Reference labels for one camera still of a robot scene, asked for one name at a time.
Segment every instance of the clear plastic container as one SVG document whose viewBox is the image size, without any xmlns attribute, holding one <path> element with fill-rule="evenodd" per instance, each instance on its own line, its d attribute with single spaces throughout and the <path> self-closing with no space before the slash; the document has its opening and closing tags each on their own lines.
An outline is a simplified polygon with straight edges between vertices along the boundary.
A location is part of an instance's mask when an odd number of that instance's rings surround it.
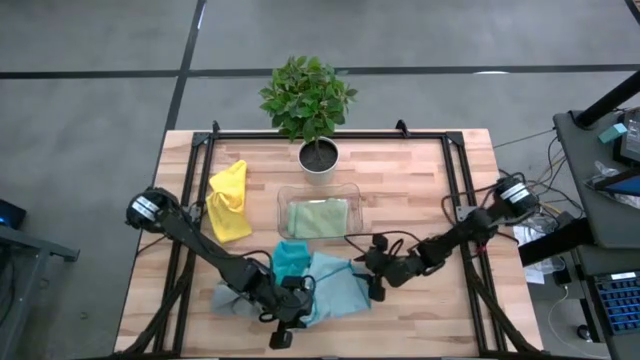
<svg viewBox="0 0 640 360">
<path fill-rule="evenodd" d="M 290 240 L 334 239 L 362 231 L 356 184 L 295 188 L 278 192 L 278 232 Z"/>
</svg>

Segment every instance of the wooden tabletop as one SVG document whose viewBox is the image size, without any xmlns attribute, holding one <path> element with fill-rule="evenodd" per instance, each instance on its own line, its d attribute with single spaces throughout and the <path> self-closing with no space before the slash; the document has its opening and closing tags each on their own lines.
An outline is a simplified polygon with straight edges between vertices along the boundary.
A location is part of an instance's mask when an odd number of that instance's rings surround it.
<svg viewBox="0 0 640 360">
<path fill-rule="evenodd" d="M 489 132 L 462 130 L 475 188 L 491 185 L 498 169 Z M 182 192 L 192 131 L 167 133 L 155 180 L 178 197 Z M 437 140 L 336 140 L 340 159 L 333 183 L 353 182 L 362 198 L 364 231 L 402 229 L 419 238 L 445 232 L 451 226 L 440 208 L 449 193 L 442 145 Z M 254 249 L 272 252 L 281 240 L 276 228 L 277 194 L 285 185 L 305 187 L 297 164 L 299 143 L 280 140 L 216 141 L 211 175 L 242 159 L 248 163 L 246 216 L 253 228 L 247 238 L 227 243 L 232 253 Z M 459 170 L 457 154 L 454 163 Z M 204 151 L 200 152 L 194 181 L 195 199 Z M 464 189 L 457 173 L 459 188 Z M 478 201 L 484 193 L 479 193 Z M 205 219 L 202 232 L 212 237 Z M 143 234 L 140 246 L 158 235 Z M 370 238 L 356 239 L 367 246 Z M 358 256 L 346 243 L 311 241 L 313 250 L 343 258 Z M 158 309 L 165 282 L 171 242 L 163 240 L 136 260 L 116 350 L 130 345 Z M 489 242 L 489 258 L 498 300 L 514 325 L 534 346 L 542 343 L 516 244 L 500 236 Z M 472 356 L 477 355 L 473 323 L 461 258 L 456 250 L 447 264 L 429 277 L 416 277 L 401 288 L 387 287 L 386 301 L 373 303 L 371 311 L 329 320 L 296 331 L 291 348 L 269 349 L 275 324 L 241 317 L 224 317 L 210 311 L 218 271 L 198 258 L 189 305 L 183 356 Z M 487 337 L 493 338 L 486 308 Z M 173 338 L 169 326 L 167 341 Z"/>
</svg>

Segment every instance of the light blue cloth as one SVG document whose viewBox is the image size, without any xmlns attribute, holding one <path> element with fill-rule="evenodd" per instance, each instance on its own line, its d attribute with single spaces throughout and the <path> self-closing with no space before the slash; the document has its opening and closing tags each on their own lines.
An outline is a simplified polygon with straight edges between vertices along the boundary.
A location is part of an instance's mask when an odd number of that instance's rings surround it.
<svg viewBox="0 0 640 360">
<path fill-rule="evenodd" d="M 282 284 L 285 276 L 302 276 L 311 264 L 306 242 L 280 241 L 273 252 L 273 272 L 276 283 Z"/>
<path fill-rule="evenodd" d="M 330 318 L 370 310 L 367 282 L 354 277 L 355 272 L 351 260 L 314 252 L 307 272 L 316 280 L 313 309 L 310 316 L 301 320 L 313 326 Z"/>
</svg>

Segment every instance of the concrete floor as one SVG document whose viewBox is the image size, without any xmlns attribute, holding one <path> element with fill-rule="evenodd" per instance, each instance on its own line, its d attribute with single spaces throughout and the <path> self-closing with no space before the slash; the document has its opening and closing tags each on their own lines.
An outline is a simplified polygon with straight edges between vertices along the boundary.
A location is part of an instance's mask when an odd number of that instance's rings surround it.
<svg viewBox="0 0 640 360">
<path fill-rule="evenodd" d="M 4 0 L 0 71 L 178 69 L 195 0 Z M 640 28 L 623 0 L 209 0 L 192 68 L 265 68 L 290 54 L 334 66 L 640 63 Z M 360 90 L 346 128 L 482 127 L 494 144 L 550 129 L 551 116 L 588 106 L 630 73 L 347 76 Z M 176 128 L 261 129 L 265 78 L 190 79 Z M 112 350 L 138 233 L 123 224 L 152 179 L 175 79 L 0 80 L 0 197 L 29 211 L 25 231 L 82 249 L 54 262 L 20 347 L 25 359 Z M 638 103 L 634 98 L 631 103 Z M 537 175 L 547 134 L 497 149 L 508 171 Z M 567 168 L 555 186 L 577 199 Z M 567 204 L 559 207 L 570 209 Z M 534 306 L 545 348 L 559 342 Z M 554 328 L 577 339 L 575 301 Z"/>
</svg>

